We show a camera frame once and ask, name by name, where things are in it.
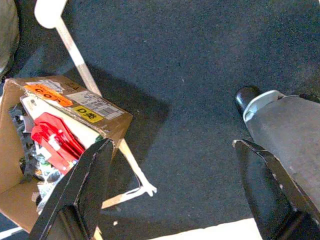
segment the cardboard piece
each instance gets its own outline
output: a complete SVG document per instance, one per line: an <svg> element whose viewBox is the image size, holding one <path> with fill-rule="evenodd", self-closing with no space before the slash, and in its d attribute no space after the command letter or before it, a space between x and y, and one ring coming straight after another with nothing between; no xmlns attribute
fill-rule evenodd
<svg viewBox="0 0 320 240"><path fill-rule="evenodd" d="M48 96L36 94L24 86L45 85L72 102L72 106L63 107L57 101L48 100ZM2 101L0 102L0 211L17 225L30 232L38 218L36 204L31 201L33 192L38 192L37 180L20 184L23 174L19 159L24 155L22 143L12 123L8 110L19 103L25 93L46 100L51 106L97 131L103 138L113 140L114 146L124 138L132 120L132 115L95 93L78 85L64 76L31 78L9 78L5 80ZM90 109L86 116L84 110ZM97 113L99 120L92 121Z"/></svg>

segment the yellow sticker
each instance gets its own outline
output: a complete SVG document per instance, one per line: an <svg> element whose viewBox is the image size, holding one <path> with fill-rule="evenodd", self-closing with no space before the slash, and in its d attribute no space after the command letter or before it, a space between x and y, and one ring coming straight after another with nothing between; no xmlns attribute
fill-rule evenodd
<svg viewBox="0 0 320 240"><path fill-rule="evenodd" d="M96 123L100 120L104 119L99 114L95 113L94 111L86 108L85 106L76 106L73 108L74 111L76 111L78 114L81 115L84 119L88 120L90 123Z"/></svg>

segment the black shoe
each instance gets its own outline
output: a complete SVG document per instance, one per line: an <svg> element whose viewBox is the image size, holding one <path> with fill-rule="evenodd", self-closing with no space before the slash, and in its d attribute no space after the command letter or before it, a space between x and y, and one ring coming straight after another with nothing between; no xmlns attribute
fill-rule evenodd
<svg viewBox="0 0 320 240"><path fill-rule="evenodd" d="M256 86L245 86L236 93L235 105L241 117L250 101L260 94L261 92Z"/></svg>

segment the box flap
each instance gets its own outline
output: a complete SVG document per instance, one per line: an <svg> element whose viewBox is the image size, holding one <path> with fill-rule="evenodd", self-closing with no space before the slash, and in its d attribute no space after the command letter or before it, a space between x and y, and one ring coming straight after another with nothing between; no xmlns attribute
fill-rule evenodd
<svg viewBox="0 0 320 240"><path fill-rule="evenodd" d="M38 192L38 180L17 184L0 194L0 209L18 226L28 233L38 219L36 203L31 201L32 194Z"/></svg>
<svg viewBox="0 0 320 240"><path fill-rule="evenodd" d="M127 111L65 76L10 78L7 81L17 84L28 94L37 95L53 107L96 130L104 138L112 135L115 129L128 128L126 125L132 120L132 115Z"/></svg>
<svg viewBox="0 0 320 240"><path fill-rule="evenodd" d="M21 140L8 113L19 102L23 91L6 81L0 105L0 193L18 184L22 179L19 159L24 156Z"/></svg>

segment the red object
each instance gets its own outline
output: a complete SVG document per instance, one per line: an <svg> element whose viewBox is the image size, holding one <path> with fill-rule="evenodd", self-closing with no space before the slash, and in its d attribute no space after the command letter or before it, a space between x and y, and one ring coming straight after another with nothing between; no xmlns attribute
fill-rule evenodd
<svg viewBox="0 0 320 240"><path fill-rule="evenodd" d="M31 138L50 152L48 162L67 174L85 149L61 118L44 112L34 123Z"/></svg>

